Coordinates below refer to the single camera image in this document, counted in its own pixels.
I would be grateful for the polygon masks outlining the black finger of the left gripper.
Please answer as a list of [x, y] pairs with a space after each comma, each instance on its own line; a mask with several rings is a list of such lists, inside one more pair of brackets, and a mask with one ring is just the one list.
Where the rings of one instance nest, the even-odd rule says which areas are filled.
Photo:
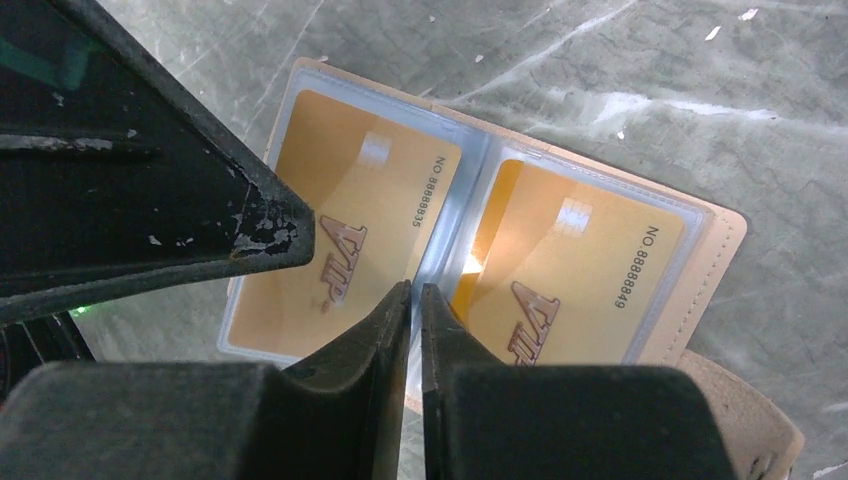
[[1, 320], [291, 268], [312, 209], [95, 1], [1, 5]]

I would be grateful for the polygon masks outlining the tan leather card holder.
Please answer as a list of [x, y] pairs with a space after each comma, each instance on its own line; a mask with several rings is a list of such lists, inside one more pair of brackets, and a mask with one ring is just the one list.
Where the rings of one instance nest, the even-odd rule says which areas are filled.
[[[705, 395], [737, 476], [741, 479], [789, 476], [804, 443], [798, 428], [767, 397], [687, 347], [746, 235], [747, 223], [741, 214], [306, 58], [294, 66], [264, 156], [276, 174], [294, 103], [304, 90], [318, 92], [460, 148], [457, 171], [412, 280], [416, 286], [438, 285], [459, 324], [469, 334], [452, 306], [452, 298], [503, 162], [519, 160], [679, 215], [685, 228], [675, 254], [630, 347], [617, 364], [654, 364], [683, 370]], [[221, 350], [282, 364], [304, 358], [241, 349], [227, 343], [245, 277], [230, 283], [219, 340]]]

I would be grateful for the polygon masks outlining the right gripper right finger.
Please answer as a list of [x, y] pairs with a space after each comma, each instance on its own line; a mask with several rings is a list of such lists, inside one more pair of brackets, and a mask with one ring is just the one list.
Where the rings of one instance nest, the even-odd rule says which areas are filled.
[[707, 401], [661, 366], [510, 366], [434, 284], [421, 301], [430, 479], [731, 479]]

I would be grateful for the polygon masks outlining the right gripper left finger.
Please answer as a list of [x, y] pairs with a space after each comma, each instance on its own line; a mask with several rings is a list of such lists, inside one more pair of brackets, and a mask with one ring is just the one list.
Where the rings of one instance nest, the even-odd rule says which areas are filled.
[[1, 411], [5, 479], [392, 479], [411, 323], [400, 282], [301, 361], [54, 362]]

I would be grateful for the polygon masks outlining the gold card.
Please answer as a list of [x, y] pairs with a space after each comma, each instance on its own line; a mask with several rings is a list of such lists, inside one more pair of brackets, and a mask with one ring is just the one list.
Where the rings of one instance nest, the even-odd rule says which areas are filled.
[[668, 210], [507, 160], [452, 306], [508, 364], [617, 364], [684, 228]]
[[227, 343], [305, 357], [363, 319], [415, 276], [460, 158], [446, 140], [301, 91], [276, 171], [315, 212], [314, 257], [245, 277]]

